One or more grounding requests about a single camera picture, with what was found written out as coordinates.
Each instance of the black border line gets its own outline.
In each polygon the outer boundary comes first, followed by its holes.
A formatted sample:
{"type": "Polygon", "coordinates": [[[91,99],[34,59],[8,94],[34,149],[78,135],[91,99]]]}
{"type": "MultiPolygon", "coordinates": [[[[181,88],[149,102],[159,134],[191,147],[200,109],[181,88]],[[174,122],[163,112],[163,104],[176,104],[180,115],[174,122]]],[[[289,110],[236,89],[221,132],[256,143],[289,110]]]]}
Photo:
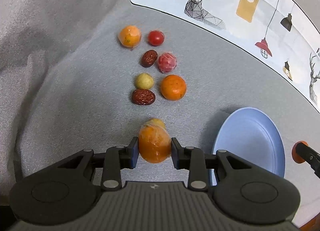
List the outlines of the black border line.
{"type": "MultiPolygon", "coordinates": [[[[300,7],[294,0],[292,0],[292,1],[301,9],[301,7],[300,7]]],[[[253,56],[251,53],[249,53],[249,52],[246,51],[245,49],[241,48],[240,46],[238,46],[238,45],[234,44],[233,42],[231,42],[231,41],[223,38],[223,37],[220,36],[220,35],[215,34],[214,32],[209,31],[208,29],[205,29],[205,28],[203,28],[203,27],[201,27],[201,26],[199,26],[199,25],[197,25],[197,24],[193,24],[192,22],[187,21],[187,20],[184,20],[183,18],[177,17],[177,16],[175,16],[175,15],[173,15],[173,14],[169,14],[169,13],[166,13],[166,12],[164,12],[164,11],[157,10],[157,9],[155,9],[155,8],[152,8],[152,7],[148,7],[148,6],[144,6],[144,5],[138,5],[138,4],[133,3],[131,0],[130,0],[130,3],[131,3],[132,5],[135,5],[135,6],[144,7],[144,8],[148,8],[148,9],[151,9],[151,10],[155,10],[155,11],[158,11],[158,12],[160,12],[160,13],[164,13],[164,14],[167,14],[167,15],[169,15],[169,16],[172,16],[172,17],[175,17],[175,18],[177,18],[177,19],[180,19],[180,20],[182,20],[182,21],[185,21],[185,22],[187,22],[187,23],[189,23],[189,24],[192,24],[192,25],[194,25],[194,26],[197,26],[198,28],[203,29],[203,30],[205,30],[205,31],[207,31],[207,32],[209,32],[209,33],[211,33],[211,34],[213,34],[213,35],[215,35],[215,36],[217,36],[217,37],[225,40],[226,42],[228,42],[228,43],[230,43],[230,44],[238,47],[239,49],[243,50],[243,51],[246,52],[247,54],[249,54],[249,55],[251,55],[252,57],[254,57],[256,60],[260,61],[262,64],[264,64],[265,66],[267,66],[268,68],[270,68],[271,70],[273,70],[273,71],[274,71],[275,73],[277,73],[279,76],[281,76],[281,78],[283,78],[283,79],[286,81],[286,83],[288,83],[288,84],[289,84],[290,86],[292,86],[297,92],[299,92],[299,93],[302,95],[302,97],[304,97],[304,98],[310,103],[310,105],[318,112],[318,114],[320,114],[320,111],[318,111],[318,110],[315,108],[315,106],[308,100],[308,98],[306,98],[294,85],[292,85],[289,81],[287,81],[280,73],[278,73],[277,71],[275,71],[273,68],[271,68],[270,66],[268,66],[267,64],[265,64],[264,62],[262,62],[261,60],[259,60],[257,57],[253,56]]]]}

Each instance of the red tomato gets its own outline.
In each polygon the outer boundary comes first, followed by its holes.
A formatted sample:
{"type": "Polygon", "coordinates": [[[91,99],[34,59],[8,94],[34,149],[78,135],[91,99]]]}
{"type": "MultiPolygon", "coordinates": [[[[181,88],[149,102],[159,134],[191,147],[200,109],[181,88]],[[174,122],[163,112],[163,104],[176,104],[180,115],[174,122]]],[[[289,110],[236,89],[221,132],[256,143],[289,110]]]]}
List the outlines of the red tomato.
{"type": "Polygon", "coordinates": [[[148,35],[148,42],[153,46],[159,46],[164,42],[164,34],[160,31],[151,31],[148,35]]]}

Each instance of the blue oval plate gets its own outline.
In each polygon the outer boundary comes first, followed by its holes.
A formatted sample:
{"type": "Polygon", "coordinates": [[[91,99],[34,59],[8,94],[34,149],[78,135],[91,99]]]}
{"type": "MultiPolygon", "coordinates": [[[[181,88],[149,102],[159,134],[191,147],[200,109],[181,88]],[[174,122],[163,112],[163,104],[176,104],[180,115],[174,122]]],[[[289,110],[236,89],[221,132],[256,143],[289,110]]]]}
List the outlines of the blue oval plate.
{"type": "MultiPolygon", "coordinates": [[[[273,121],[256,108],[242,108],[233,112],[221,126],[212,154],[224,149],[270,172],[284,177],[284,147],[273,121]]],[[[214,170],[210,181],[216,185],[214,170]]]]}

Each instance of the gray cloth surface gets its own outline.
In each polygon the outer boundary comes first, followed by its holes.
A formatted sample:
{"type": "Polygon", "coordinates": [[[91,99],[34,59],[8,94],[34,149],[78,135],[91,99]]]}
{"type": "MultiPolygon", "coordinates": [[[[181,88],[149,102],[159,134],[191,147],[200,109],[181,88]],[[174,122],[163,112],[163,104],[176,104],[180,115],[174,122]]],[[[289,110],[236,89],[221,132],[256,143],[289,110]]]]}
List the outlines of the gray cloth surface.
{"type": "MultiPolygon", "coordinates": [[[[0,195],[5,201],[17,178],[30,175],[83,148],[104,152],[127,145],[142,123],[161,118],[182,146],[210,153],[227,116],[256,107],[277,125],[286,155],[285,178],[301,193],[301,210],[320,204],[320,182],[308,165],[295,164],[293,144],[307,141],[320,150],[320,114],[287,81],[251,55],[192,24],[133,6],[130,0],[0,0],[0,195]],[[123,48],[117,33],[128,24],[145,36],[161,29],[165,43],[142,40],[123,48]],[[164,77],[156,66],[139,65],[155,49],[178,58],[174,73],[188,90],[177,101],[159,93],[164,77]],[[130,102],[133,80],[142,72],[155,79],[156,101],[130,102]]],[[[171,159],[149,164],[139,158],[123,180],[186,181],[171,159]]],[[[314,206],[310,217],[320,210],[314,206]]]]}

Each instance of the deer illustration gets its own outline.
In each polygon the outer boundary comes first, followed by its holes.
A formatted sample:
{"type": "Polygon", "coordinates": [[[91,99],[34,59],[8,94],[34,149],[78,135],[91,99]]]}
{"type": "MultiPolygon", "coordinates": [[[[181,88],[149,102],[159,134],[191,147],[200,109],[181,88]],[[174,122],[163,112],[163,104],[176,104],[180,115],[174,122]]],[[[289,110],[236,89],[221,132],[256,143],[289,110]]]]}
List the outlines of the deer illustration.
{"type": "Polygon", "coordinates": [[[313,58],[316,56],[311,57],[311,53],[310,53],[310,68],[311,68],[311,81],[310,81],[310,85],[309,85],[309,91],[310,91],[310,98],[311,100],[317,105],[317,96],[315,94],[315,92],[313,91],[313,84],[320,79],[320,71],[319,73],[314,77],[314,66],[315,63],[313,63],[313,58]]]}
{"type": "Polygon", "coordinates": [[[219,29],[225,29],[224,22],[202,8],[202,0],[188,0],[184,13],[200,22],[219,29]]]}

